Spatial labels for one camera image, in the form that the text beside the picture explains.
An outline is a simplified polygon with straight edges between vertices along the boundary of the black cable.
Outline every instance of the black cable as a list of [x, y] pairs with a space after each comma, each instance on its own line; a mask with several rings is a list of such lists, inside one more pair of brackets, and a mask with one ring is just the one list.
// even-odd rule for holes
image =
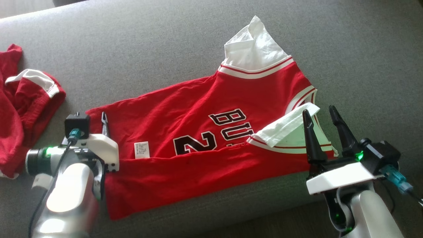
[[408, 192], [407, 192], [412, 198], [414, 198], [414, 199], [416, 199], [417, 200], [417, 202], [421, 205], [421, 206], [423, 206], [423, 200], [421, 199], [421, 198], [419, 198], [419, 196], [417, 196], [414, 192], [413, 192], [413, 190], [409, 190]]
[[388, 186], [386, 186], [386, 184], [383, 183], [383, 181], [380, 181], [380, 183], [385, 187], [386, 192], [388, 193], [389, 198], [391, 199], [392, 202], [392, 208], [391, 208], [391, 215], [394, 213], [395, 211], [395, 200], [391, 194], [391, 191], [389, 190]]
[[32, 225], [33, 225], [33, 223], [34, 223], [35, 216], [36, 216], [36, 214], [38, 213], [38, 210], [39, 210], [39, 209], [40, 209], [40, 207], [41, 207], [41, 204], [44, 204], [44, 203], [47, 201], [47, 198], [50, 196], [51, 192], [53, 191], [53, 189], [52, 189], [52, 188], [54, 187], [54, 184], [55, 184], [55, 183], [56, 183], [56, 181], [57, 181], [57, 173], [59, 172], [60, 165], [62, 164], [62, 161], [63, 161], [63, 159], [65, 158], [66, 153], [68, 152], [69, 148], [71, 147], [71, 144], [72, 144], [72, 142], [71, 142], [71, 141], [69, 141], [69, 142], [68, 142], [68, 145], [66, 146], [66, 149], [63, 151], [63, 154], [62, 154], [62, 156], [60, 157], [59, 163], [58, 163], [58, 165], [57, 165], [57, 170], [54, 172], [54, 175], [53, 175], [53, 182], [52, 182], [52, 184], [51, 184], [50, 188], [49, 188], [47, 191], [45, 191], [45, 192], [44, 192], [44, 194], [43, 194], [43, 196], [42, 196], [42, 198], [41, 198], [40, 202], [37, 204], [37, 207], [35, 208], [35, 211], [34, 211], [34, 213], [33, 213], [33, 214], [32, 214], [32, 216], [31, 216], [31, 220], [30, 220], [30, 222], [29, 222], [29, 226], [28, 226], [28, 238], [31, 238], [31, 236], [32, 236]]

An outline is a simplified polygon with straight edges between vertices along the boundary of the green led light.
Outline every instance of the green led light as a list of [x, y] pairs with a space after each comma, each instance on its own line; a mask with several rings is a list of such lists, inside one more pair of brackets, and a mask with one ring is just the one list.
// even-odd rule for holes
[[363, 151], [361, 151], [360, 153], [355, 154], [355, 158], [357, 161], [360, 161], [363, 158]]
[[46, 155], [50, 156], [52, 154], [61, 154], [63, 153], [63, 150], [58, 147], [48, 147], [46, 149]]
[[335, 222], [339, 223], [341, 221], [341, 216], [339, 213], [335, 214]]

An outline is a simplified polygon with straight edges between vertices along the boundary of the care label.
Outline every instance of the care label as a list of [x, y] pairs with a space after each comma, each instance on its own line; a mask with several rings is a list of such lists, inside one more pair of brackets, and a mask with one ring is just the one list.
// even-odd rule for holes
[[150, 158], [150, 149], [148, 148], [148, 141], [134, 143], [135, 158]]

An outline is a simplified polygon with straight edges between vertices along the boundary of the gray fabric surface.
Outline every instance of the gray fabric surface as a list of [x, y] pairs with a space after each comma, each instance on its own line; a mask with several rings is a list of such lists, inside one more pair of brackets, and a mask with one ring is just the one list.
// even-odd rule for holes
[[53, 0], [53, 4], [55, 7], [64, 6], [72, 3], [77, 3], [85, 0]]
[[[59, 143], [75, 111], [213, 74], [223, 44], [257, 15], [319, 89], [319, 121], [339, 148], [327, 107], [358, 138], [388, 140], [406, 175], [422, 171], [423, 10], [417, 1], [90, 0], [0, 19], [0, 49], [23, 47], [20, 69], [54, 75], [67, 92], [37, 146]], [[304, 204], [303, 174], [228, 189], [111, 222], [94, 237], [182, 237]], [[0, 180], [0, 236], [24, 237], [39, 191]]]

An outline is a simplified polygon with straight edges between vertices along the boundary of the blue connector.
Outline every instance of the blue connector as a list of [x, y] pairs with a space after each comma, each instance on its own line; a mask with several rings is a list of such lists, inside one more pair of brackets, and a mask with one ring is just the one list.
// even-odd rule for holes
[[71, 145], [76, 145], [77, 141], [81, 138], [82, 133], [80, 129], [72, 129], [72, 131], [69, 133], [68, 142], [71, 143]]
[[379, 170], [389, 181], [398, 188], [401, 194], [408, 193], [413, 190], [413, 186], [407, 183], [407, 179], [392, 165], [386, 165]]

